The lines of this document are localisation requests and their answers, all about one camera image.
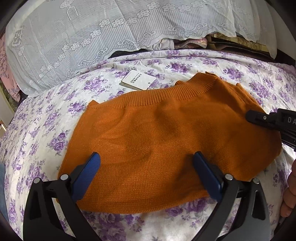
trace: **white lace cloth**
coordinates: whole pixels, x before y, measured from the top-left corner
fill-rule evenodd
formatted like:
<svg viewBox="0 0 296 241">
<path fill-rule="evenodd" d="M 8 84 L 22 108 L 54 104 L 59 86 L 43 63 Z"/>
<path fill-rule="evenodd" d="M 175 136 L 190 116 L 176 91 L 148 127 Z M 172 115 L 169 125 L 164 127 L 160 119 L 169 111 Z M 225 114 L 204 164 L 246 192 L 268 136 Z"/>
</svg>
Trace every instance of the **white lace cloth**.
<svg viewBox="0 0 296 241">
<path fill-rule="evenodd" d="M 268 16 L 264 0 L 28 0 L 6 27 L 6 54 L 20 89 L 33 96 L 117 50 L 151 49 L 163 38 L 220 32 L 256 42 L 264 29 L 276 51 Z"/>
</svg>

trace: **pink fabric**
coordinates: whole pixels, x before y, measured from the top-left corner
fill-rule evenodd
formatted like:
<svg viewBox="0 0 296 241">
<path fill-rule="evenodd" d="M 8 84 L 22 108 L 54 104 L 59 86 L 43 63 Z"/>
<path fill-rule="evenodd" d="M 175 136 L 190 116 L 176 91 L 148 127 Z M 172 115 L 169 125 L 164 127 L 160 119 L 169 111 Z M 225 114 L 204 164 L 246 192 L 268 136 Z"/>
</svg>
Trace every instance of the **pink fabric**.
<svg viewBox="0 0 296 241">
<path fill-rule="evenodd" d="M 0 78 L 6 87 L 8 93 L 17 102 L 20 101 L 19 87 L 12 75 L 11 69 L 8 65 L 5 52 L 5 34 L 0 39 Z"/>
</svg>

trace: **finger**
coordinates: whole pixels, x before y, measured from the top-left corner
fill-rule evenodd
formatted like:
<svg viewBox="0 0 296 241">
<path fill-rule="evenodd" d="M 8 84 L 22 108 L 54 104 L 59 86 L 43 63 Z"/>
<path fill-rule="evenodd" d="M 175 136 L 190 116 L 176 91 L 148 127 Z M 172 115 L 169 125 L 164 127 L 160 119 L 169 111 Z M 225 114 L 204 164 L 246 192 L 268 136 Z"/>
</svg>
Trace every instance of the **finger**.
<svg viewBox="0 0 296 241">
<path fill-rule="evenodd" d="M 281 205 L 281 216 L 284 218 L 289 217 L 291 212 L 292 209 L 283 202 L 283 204 Z"/>
<path fill-rule="evenodd" d="M 296 176 L 296 160 L 292 164 L 292 173 L 294 176 Z"/>
<path fill-rule="evenodd" d="M 288 177 L 288 186 L 291 193 L 296 196 L 296 176 L 290 174 Z"/>
<path fill-rule="evenodd" d="M 286 191 L 284 192 L 284 202 L 287 204 L 288 207 L 290 208 L 294 208 L 295 204 L 296 204 L 296 196 L 294 196 L 290 189 L 286 189 Z"/>
</svg>

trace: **paper tag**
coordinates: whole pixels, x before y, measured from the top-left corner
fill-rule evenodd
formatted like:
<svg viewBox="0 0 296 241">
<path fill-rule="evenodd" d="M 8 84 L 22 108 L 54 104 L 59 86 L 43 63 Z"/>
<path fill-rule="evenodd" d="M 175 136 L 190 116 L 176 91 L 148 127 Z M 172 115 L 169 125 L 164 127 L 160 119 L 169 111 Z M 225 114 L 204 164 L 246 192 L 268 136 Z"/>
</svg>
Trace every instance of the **paper tag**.
<svg viewBox="0 0 296 241">
<path fill-rule="evenodd" d="M 156 78 L 151 75 L 144 74 L 136 70 L 131 70 L 121 82 L 140 90 L 146 90 L 154 80 L 156 80 Z"/>
</svg>

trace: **folded clothes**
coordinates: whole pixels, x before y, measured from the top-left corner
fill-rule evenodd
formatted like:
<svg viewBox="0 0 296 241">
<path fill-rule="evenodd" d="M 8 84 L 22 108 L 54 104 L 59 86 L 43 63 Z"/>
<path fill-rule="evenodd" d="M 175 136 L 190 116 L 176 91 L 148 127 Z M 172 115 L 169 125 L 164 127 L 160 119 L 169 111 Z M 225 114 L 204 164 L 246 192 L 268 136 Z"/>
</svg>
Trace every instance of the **folded clothes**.
<svg viewBox="0 0 296 241">
<path fill-rule="evenodd" d="M 206 48 L 207 39 L 187 39 L 185 41 L 175 40 L 175 49 L 194 49 L 197 47 Z"/>
<path fill-rule="evenodd" d="M 250 109 L 264 112 L 240 84 L 209 73 L 171 88 L 92 101 L 59 175 L 100 154 L 101 167 L 77 202 L 87 211 L 143 213 L 207 196 L 192 165 L 196 151 L 245 181 L 280 154 L 280 133 L 247 122 Z"/>
</svg>

